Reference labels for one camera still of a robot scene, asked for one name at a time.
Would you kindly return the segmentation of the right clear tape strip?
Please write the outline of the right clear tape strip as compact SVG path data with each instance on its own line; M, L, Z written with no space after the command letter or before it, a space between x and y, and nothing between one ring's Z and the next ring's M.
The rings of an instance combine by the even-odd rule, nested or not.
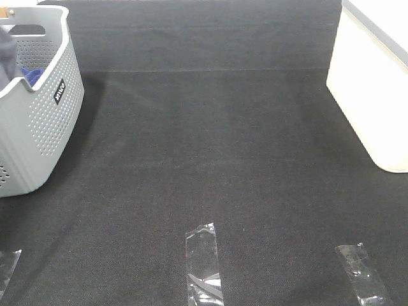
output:
M361 306L394 305L363 243L335 248Z

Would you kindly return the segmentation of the blue towel in basket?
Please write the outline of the blue towel in basket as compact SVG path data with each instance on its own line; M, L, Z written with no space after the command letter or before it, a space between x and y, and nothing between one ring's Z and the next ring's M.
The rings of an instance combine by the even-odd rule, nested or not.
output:
M42 76L44 69L43 68L38 68L38 69L33 69L29 70L24 67L20 67L21 73L24 75L25 79L28 81L31 87L33 87L36 82L40 79Z

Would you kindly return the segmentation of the left clear tape strip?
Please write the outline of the left clear tape strip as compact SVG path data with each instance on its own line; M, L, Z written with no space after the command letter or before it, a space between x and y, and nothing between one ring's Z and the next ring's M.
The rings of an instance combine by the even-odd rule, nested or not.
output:
M0 300L8 287L22 251L0 252Z

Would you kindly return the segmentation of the grey microfiber towel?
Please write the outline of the grey microfiber towel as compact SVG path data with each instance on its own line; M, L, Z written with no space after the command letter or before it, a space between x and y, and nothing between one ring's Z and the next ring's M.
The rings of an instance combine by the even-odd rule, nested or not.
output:
M23 77L21 69L17 66L17 41L4 29L1 29L0 45L0 91L2 91L14 78Z

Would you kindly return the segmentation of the clear tape strip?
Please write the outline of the clear tape strip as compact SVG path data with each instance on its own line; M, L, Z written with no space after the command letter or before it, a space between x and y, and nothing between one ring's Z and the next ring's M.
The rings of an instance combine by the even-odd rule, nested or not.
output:
M394 305L363 243L335 248L361 306Z
M224 305L213 223L186 233L186 279L188 305Z
M22 251L0 252L0 300L8 287Z

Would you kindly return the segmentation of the grey perforated laundry basket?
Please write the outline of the grey perforated laundry basket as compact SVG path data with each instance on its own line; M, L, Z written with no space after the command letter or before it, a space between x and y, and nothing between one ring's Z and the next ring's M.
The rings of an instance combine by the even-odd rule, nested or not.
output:
M1 91L1 196L41 187L78 119L84 86L63 6L1 4L1 29L17 41L17 66L44 72L31 87L14 78Z

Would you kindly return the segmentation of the cream white storage bin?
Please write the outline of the cream white storage bin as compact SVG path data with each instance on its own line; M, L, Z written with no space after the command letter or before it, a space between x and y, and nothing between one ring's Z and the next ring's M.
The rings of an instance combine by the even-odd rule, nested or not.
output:
M343 1L326 86L373 162L407 172L407 1Z

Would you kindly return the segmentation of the centre clear tape strip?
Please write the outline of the centre clear tape strip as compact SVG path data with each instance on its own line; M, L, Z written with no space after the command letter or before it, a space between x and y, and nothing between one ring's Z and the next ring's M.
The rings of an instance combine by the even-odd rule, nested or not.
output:
M213 223L186 233L186 279L188 305L224 305Z

